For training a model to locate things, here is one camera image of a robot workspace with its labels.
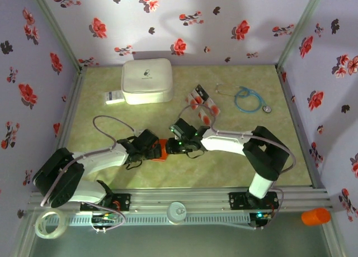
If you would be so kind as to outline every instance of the red and white package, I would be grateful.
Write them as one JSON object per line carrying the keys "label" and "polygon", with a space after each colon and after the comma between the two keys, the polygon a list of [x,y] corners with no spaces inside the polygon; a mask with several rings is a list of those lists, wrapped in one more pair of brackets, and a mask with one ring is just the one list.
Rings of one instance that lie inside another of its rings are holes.
{"label": "red and white package", "polygon": [[214,116],[218,116],[220,114],[219,107],[215,104],[215,102],[211,98],[206,100],[205,105],[208,106],[214,112]]}
{"label": "red and white package", "polygon": [[211,125],[211,120],[209,116],[204,112],[204,110],[201,108],[199,111],[199,117],[202,120],[202,122],[205,124],[205,126]]}
{"label": "red and white package", "polygon": [[199,107],[198,105],[193,105],[193,104],[197,104],[197,102],[196,102],[196,100],[194,100],[194,98],[191,94],[188,94],[188,96],[185,98],[185,102],[187,104],[191,104],[191,108],[193,110],[196,110]]}
{"label": "red and white package", "polygon": [[200,97],[200,95],[198,94],[198,92],[195,89],[191,92],[191,95],[194,97],[194,99],[196,100],[196,102],[198,104],[204,103],[204,100]]}

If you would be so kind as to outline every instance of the stethoscope chest piece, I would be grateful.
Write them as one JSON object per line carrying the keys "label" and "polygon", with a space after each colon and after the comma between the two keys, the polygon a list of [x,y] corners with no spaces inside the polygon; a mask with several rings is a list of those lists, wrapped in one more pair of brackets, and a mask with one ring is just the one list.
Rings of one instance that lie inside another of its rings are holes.
{"label": "stethoscope chest piece", "polygon": [[265,113],[271,113],[272,109],[270,106],[262,106],[262,110],[265,112]]}

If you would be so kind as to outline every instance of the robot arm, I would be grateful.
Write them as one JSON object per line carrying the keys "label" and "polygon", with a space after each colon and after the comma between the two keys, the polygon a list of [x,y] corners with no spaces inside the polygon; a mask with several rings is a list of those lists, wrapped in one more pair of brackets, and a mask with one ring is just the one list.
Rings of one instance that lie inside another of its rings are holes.
{"label": "robot arm", "polygon": [[[289,156],[286,151],[272,144],[250,138],[255,135],[283,145],[264,127],[257,127],[254,131],[248,132],[221,132],[206,126],[196,129],[179,118],[169,129],[176,138],[168,139],[165,146],[168,154],[189,156],[189,153],[198,150],[220,150],[246,156],[256,171],[247,192],[247,199],[253,204],[265,197],[274,181],[278,179]],[[130,165],[160,158],[162,148],[158,140],[150,130],[145,130],[138,137],[117,141],[118,144],[111,151],[78,160],[61,177],[48,199],[49,204],[51,207],[59,207],[66,202],[77,201],[108,206],[112,196],[109,187],[102,181],[89,182],[81,178],[111,166]],[[61,169],[80,155],[83,154],[72,154],[66,148],[61,148],[51,156],[33,178],[34,184],[43,196]]]}

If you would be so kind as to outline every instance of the tape roll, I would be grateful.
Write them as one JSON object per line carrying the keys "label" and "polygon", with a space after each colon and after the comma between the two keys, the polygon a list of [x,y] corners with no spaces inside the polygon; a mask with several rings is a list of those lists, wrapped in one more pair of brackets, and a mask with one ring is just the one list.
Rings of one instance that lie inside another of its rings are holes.
{"label": "tape roll", "polygon": [[[53,232],[47,233],[46,224],[49,220],[49,216],[53,214],[56,214],[59,217],[59,223],[57,228]],[[67,229],[66,216],[62,211],[56,208],[41,213],[35,223],[35,233],[37,234],[38,237],[42,239],[56,239],[59,236],[61,236],[66,231],[66,229]]]}

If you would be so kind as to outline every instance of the black bracket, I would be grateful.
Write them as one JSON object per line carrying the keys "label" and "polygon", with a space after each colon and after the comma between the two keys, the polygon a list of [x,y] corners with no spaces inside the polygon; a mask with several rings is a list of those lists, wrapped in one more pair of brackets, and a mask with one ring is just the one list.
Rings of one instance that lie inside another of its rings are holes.
{"label": "black bracket", "polygon": [[279,200],[276,192],[267,192],[263,199],[252,200],[247,192],[229,193],[231,210],[275,210],[279,207]]}
{"label": "black bracket", "polygon": [[[111,202],[106,206],[116,211],[129,211],[130,207],[130,194],[113,194]],[[80,211],[100,211],[98,208],[88,205],[86,203],[81,204]]]}

